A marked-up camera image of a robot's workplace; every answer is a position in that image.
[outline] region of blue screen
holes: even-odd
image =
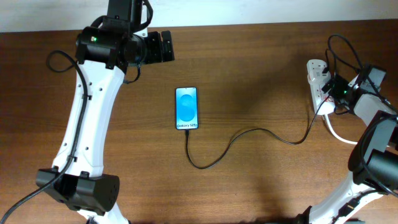
[[[177,129],[198,128],[197,89],[178,88],[175,91]]]

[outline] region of white power strip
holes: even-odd
[[[326,66],[326,62],[318,59],[309,60],[307,63],[307,79],[311,87],[312,103],[315,113],[322,101],[328,97],[328,94],[322,91],[322,87],[331,79],[330,72],[322,73]],[[318,115],[330,114],[334,109],[335,101],[332,97],[329,97],[320,108]]]

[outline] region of wooden table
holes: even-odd
[[[321,118],[299,146],[266,133],[237,141],[210,170],[196,170],[175,129],[175,89],[198,88],[200,128],[192,131],[194,161],[217,158],[239,130],[264,127],[301,139],[314,112],[306,63],[325,59],[330,34],[353,43],[364,62],[388,71],[381,93],[398,105],[398,21],[314,22],[179,27],[175,61],[147,65],[137,83],[118,93],[104,150],[104,173],[118,175],[118,204],[134,222],[237,223],[294,217],[329,195],[345,178],[353,149],[334,138]],[[37,169],[52,164],[62,143],[75,91],[75,71],[45,67],[51,50],[75,53],[79,31],[0,35],[0,214],[37,187]],[[344,44],[335,49],[354,63]],[[64,67],[64,60],[54,61]],[[341,64],[347,79],[355,74]],[[132,79],[136,71],[130,69]],[[331,115],[338,134],[358,140],[365,125]],[[367,223],[396,223],[398,200],[384,197],[355,215]],[[40,194],[8,223],[84,223]]]

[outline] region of black cable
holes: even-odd
[[[149,1],[148,0],[142,0],[142,1],[144,2],[144,5],[147,7],[147,20],[143,24],[140,24],[140,26],[137,29],[134,29],[132,32],[138,32],[148,27],[154,16],[154,10],[150,5]]]
[[[322,107],[323,103],[326,102],[327,99],[329,99],[329,97],[330,97],[330,96],[327,96],[326,99],[324,99],[324,100],[322,101],[322,103],[319,105],[319,108],[317,109],[317,112],[315,113],[315,116],[313,117],[310,126],[307,128],[307,131],[305,132],[304,137],[303,137],[301,140],[299,140],[299,141],[297,141],[297,142],[290,142],[290,141],[286,141],[285,139],[282,139],[281,137],[279,137],[278,135],[276,135],[276,134],[273,133],[272,131],[270,131],[270,130],[268,130],[268,129],[265,129],[265,128],[254,128],[254,129],[250,129],[250,130],[247,130],[247,131],[241,133],[240,135],[236,136],[231,142],[229,142],[227,148],[224,150],[224,152],[222,153],[222,155],[220,155],[220,157],[219,157],[218,159],[216,159],[216,160],[215,160],[214,162],[212,162],[211,164],[209,164],[209,165],[207,165],[207,166],[203,166],[203,167],[197,166],[195,163],[193,163],[193,161],[192,161],[192,159],[191,159],[191,156],[189,155],[189,150],[188,150],[189,130],[185,130],[185,153],[187,154],[188,161],[189,161],[189,163],[191,163],[191,165],[192,165],[193,167],[195,167],[195,168],[197,168],[197,169],[203,170],[203,169],[212,168],[214,165],[216,165],[217,163],[219,163],[219,161],[222,160],[222,158],[224,158],[224,156],[226,155],[226,153],[229,151],[229,149],[231,148],[232,144],[234,144],[234,142],[235,142],[236,140],[238,140],[240,137],[242,137],[242,136],[244,136],[245,134],[250,133],[250,132],[252,132],[252,131],[265,131],[265,132],[268,132],[269,134],[273,135],[276,139],[278,139],[278,140],[280,140],[280,141],[282,141],[283,143],[286,143],[286,144],[290,144],[290,145],[298,145],[298,144],[301,144],[301,143],[303,143],[303,142],[306,140],[308,134],[309,134],[310,131],[311,131],[311,128],[312,128],[313,124],[315,123],[315,119],[317,118],[317,114],[318,114],[320,108]]]
[[[88,91],[87,91],[87,84],[86,84],[86,80],[83,76],[83,73],[81,72],[78,64],[71,58],[71,56],[69,56],[68,54],[66,54],[65,52],[62,52],[61,50],[54,50],[53,52],[51,52],[49,54],[49,56],[47,57],[47,67],[53,71],[53,72],[60,72],[61,70],[56,70],[54,68],[52,68],[52,66],[49,64],[49,61],[51,59],[51,57],[54,54],[60,54],[63,55],[66,59],[69,60],[69,62],[76,68],[77,73],[79,74],[79,77],[81,79],[81,83],[83,85],[83,104],[81,106],[81,110],[80,110],[80,115],[78,118],[78,122],[77,122],[77,126],[76,126],[76,132],[75,132],[75,137],[73,139],[73,144],[72,144],[72,149],[70,151],[70,154],[68,156],[68,160],[67,163],[65,165],[65,167],[61,170],[61,172],[55,176],[52,180],[50,180],[48,183],[46,183],[45,185],[41,186],[41,188],[35,190],[34,192],[30,193],[28,196],[22,198],[21,200],[19,200],[17,203],[15,203],[3,216],[3,218],[0,221],[0,224],[4,224],[6,222],[6,220],[8,219],[8,217],[11,215],[11,213],[17,209],[19,206],[21,206],[23,203],[25,203],[26,201],[28,201],[29,199],[31,199],[32,197],[35,197],[36,195],[38,195],[39,193],[43,192],[47,187],[50,187],[51,185],[53,185],[54,183],[56,183],[56,181],[58,181],[62,175],[68,170],[68,168],[70,167],[70,164],[73,162],[74,160],[74,155],[76,152],[76,147],[77,147],[77,142],[79,139],[79,135],[80,135],[80,128],[81,128],[81,123],[83,121],[83,117],[84,117],[84,113],[86,110],[86,105],[87,105],[87,97],[88,97]]]
[[[341,104],[337,102],[337,105],[335,106],[335,109],[333,109],[333,112],[334,112],[336,115],[343,115],[343,114],[347,114],[347,113],[350,112],[350,110],[345,110],[345,111],[343,111],[343,112],[338,113],[338,112],[337,112],[337,108],[339,108],[340,105],[341,105]]]
[[[392,114],[390,116],[386,116],[385,118],[382,118],[378,121],[376,121],[375,123],[373,123],[370,127],[367,128],[367,130],[364,133],[364,137],[362,138],[362,141],[360,141],[358,143],[359,146],[359,156],[361,158],[361,165],[364,167],[364,169],[366,170],[366,172],[369,174],[369,176],[372,178],[372,180],[383,190],[385,190],[387,193],[395,196],[398,198],[398,194],[395,193],[393,190],[389,189],[387,186],[385,186],[369,169],[367,163],[365,162],[365,158],[364,158],[364,145],[366,140],[368,139],[369,135],[375,130],[375,128],[381,124],[383,121],[386,121],[388,119],[397,119],[398,115],[396,114]]]
[[[334,37],[339,37],[339,38],[342,39],[344,42],[346,42],[346,44],[348,45],[348,47],[350,47],[351,51],[354,53],[354,56],[355,56],[356,61],[358,62],[359,68],[356,68],[355,66],[349,64],[348,62],[346,62],[345,60],[343,60],[343,59],[341,59],[339,56],[337,56],[336,52],[335,52],[335,51],[332,49],[332,47],[331,47],[331,40],[332,40],[332,38],[334,38]],[[344,36],[342,36],[342,35],[340,35],[340,34],[333,34],[333,35],[331,35],[331,36],[329,37],[329,39],[328,39],[328,47],[329,47],[330,52],[333,54],[333,56],[334,56],[337,60],[339,60],[341,63],[343,63],[343,64],[349,66],[349,67],[352,68],[352,69],[354,69],[354,71],[355,71],[356,73],[359,73],[359,72],[361,71],[361,69],[362,69],[362,67],[363,67],[363,66],[362,66],[362,62],[360,61],[359,56],[358,56],[358,53],[355,51],[353,45],[349,42],[349,40],[348,40],[346,37],[344,37]]]
[[[91,24],[91,26],[92,27],[97,27],[97,28],[99,28],[100,27],[100,25],[102,24],[102,22],[104,21],[104,18],[105,18],[106,16],[99,16],[98,18],[96,18],[95,20],[94,20],[94,22]]]
[[[368,190],[367,192],[361,192],[359,196],[356,198],[351,199],[349,202],[345,203],[338,211],[338,214],[336,217],[333,218],[333,221],[331,224],[335,224],[339,218],[341,217],[346,217],[349,215],[360,203],[361,199],[369,194],[373,193],[379,193],[382,194],[383,191],[380,190]]]
[[[136,76],[136,78],[133,81],[123,80],[123,83],[124,84],[130,84],[130,83],[136,82],[139,79],[140,76],[141,76],[141,66],[138,65],[137,66],[137,76]]]
[[[329,56],[328,56],[328,52],[329,51],[330,51],[330,49],[326,49],[325,50],[326,68],[327,68],[327,70],[324,70],[324,72],[322,72],[322,73],[326,73],[326,72],[330,71],[330,63],[329,63]],[[333,80],[334,80],[336,78],[335,74],[337,74],[337,62],[336,62],[336,57],[335,57],[334,54],[333,54],[333,63],[334,63],[334,66],[335,66],[335,70],[334,70],[334,74],[333,74]]]

